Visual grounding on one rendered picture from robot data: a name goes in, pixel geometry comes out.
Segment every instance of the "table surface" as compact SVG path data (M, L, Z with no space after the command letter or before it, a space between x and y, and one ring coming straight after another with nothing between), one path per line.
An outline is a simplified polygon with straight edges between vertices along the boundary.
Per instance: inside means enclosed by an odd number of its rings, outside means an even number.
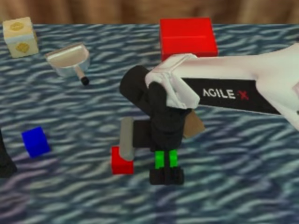
M298 133L281 116L199 107L204 133L184 140L184 186L151 186L149 150L134 175L112 175L124 116L146 116L118 92L136 64L160 60L158 25L35 25L40 54L12 59L0 39L0 126L19 171L0 180L1 224L297 224ZM271 52L297 25L215 25L220 55ZM91 84L62 79L44 54L83 41ZM21 133L42 126L52 152L29 158Z

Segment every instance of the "brown background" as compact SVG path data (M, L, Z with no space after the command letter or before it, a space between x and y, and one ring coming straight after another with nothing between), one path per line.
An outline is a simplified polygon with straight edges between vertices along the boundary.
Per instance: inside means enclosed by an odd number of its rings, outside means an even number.
M158 23L210 16L213 23L298 23L299 0L0 0L0 19L33 23Z

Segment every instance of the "red letter x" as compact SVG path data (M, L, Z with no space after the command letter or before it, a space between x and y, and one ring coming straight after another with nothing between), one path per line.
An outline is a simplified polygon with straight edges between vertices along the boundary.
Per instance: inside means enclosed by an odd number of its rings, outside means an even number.
M246 91L241 91L241 90L239 90L238 93L240 94L241 99L249 100Z

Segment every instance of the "red box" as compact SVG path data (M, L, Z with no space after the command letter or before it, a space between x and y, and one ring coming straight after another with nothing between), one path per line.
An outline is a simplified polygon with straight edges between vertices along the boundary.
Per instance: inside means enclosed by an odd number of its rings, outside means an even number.
M218 55L212 22L208 17L161 19L160 45L162 61L174 54Z
M133 174L134 163L123 159L119 154L120 148L118 146L111 147L111 169L115 174Z

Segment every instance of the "yellow box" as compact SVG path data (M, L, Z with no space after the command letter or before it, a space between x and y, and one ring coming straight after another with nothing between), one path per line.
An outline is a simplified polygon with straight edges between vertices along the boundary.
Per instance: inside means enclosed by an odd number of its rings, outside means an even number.
M4 41L13 58L34 55L39 52L36 33L30 17L3 22Z

